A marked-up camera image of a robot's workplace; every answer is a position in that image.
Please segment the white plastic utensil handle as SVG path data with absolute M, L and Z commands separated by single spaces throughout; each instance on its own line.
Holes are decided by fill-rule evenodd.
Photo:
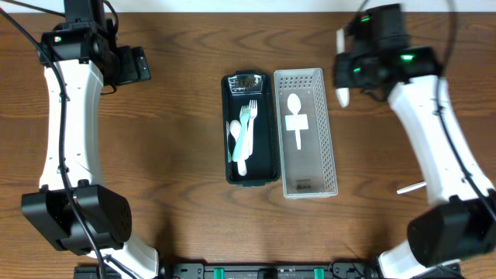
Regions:
M 335 62 L 335 82 L 336 96 L 342 108 L 348 106 L 350 102 L 350 90 L 347 78 L 346 41 L 344 28 L 336 31 L 336 62 Z

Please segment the white plastic spoon bowl-down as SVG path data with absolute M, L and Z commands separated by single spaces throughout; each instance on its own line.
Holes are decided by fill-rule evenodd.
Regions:
M 295 94 L 291 93 L 288 96 L 288 108 L 293 114 L 292 120 L 293 120 L 293 126 L 295 127 L 295 140 L 296 140 L 296 146 L 297 149 L 301 149 L 301 134 L 300 134 L 300 129 L 299 129 L 299 124 L 298 124 L 298 113 L 301 110 L 301 100 L 300 98 Z

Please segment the pale green plastic fork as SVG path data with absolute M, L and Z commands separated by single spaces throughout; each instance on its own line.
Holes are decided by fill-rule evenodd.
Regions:
M 241 130 L 232 154 L 232 160 L 234 162 L 238 162 L 239 160 L 243 159 L 243 146 L 244 146 L 245 134 L 246 134 L 249 118 L 250 118 L 250 107 L 248 105 L 244 105 L 241 108 L 239 114 L 239 122 L 241 125 Z

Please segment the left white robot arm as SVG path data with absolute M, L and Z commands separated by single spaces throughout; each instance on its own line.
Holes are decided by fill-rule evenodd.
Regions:
M 107 1 L 67 1 L 65 20 L 36 48 L 49 92 L 49 132 L 39 189 L 22 213 L 59 251 L 98 260 L 96 276 L 156 278 L 158 252 L 134 232 L 128 201 L 107 189 L 98 151 L 105 87 L 150 79 L 141 47 L 119 46 L 119 20 Z

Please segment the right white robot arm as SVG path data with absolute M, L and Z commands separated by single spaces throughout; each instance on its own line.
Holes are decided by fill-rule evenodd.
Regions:
M 429 205 L 408 224 L 406 240 L 377 257 L 370 277 L 422 277 L 495 249 L 495 188 L 470 151 L 444 76 L 457 38 L 455 4 L 448 6 L 442 59 L 429 46 L 411 46 L 399 4 L 361 5 L 336 34 L 339 103 L 347 106 L 357 89 L 389 104 L 414 150 Z

